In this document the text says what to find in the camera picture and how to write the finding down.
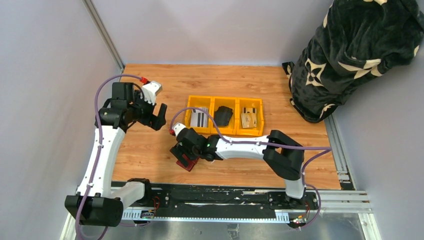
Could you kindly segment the red card holder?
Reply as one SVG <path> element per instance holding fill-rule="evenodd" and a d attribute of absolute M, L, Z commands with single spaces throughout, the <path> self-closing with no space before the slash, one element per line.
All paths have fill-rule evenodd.
<path fill-rule="evenodd" d="M 181 161 L 181 160 L 178 160 L 177 162 L 176 162 L 176 164 L 178 165 L 178 166 L 180 166 L 181 168 L 183 168 L 183 169 L 185 169 L 185 167 L 187 166 L 187 162 L 186 162 L 186 160 L 184 160 L 184 161 Z"/>

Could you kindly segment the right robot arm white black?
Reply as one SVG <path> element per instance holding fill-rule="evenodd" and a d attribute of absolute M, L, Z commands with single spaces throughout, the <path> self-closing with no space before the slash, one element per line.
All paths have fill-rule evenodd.
<path fill-rule="evenodd" d="M 303 182 L 305 149 L 279 130 L 253 138 L 229 137 L 219 134 L 205 137 L 193 128 L 177 123 L 169 131 L 177 143 L 170 152 L 177 164 L 191 171 L 199 159 L 209 162 L 228 159 L 263 160 L 285 183 L 285 201 L 298 209 L 306 201 Z"/>

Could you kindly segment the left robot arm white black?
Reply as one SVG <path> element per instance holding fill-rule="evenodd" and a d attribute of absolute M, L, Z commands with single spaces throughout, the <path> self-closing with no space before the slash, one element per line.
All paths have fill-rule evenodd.
<path fill-rule="evenodd" d="M 87 170 L 76 193 L 67 195 L 64 206 L 81 225 L 116 227 L 124 210 L 134 203 L 142 207 L 153 201 L 151 183 L 146 178 L 131 178 L 112 191 L 112 175 L 121 143 L 135 123 L 158 131 L 166 124 L 166 104 L 157 115 L 153 111 L 162 85 L 147 81 L 143 86 L 114 82 L 112 97 L 96 108 L 95 138 Z"/>

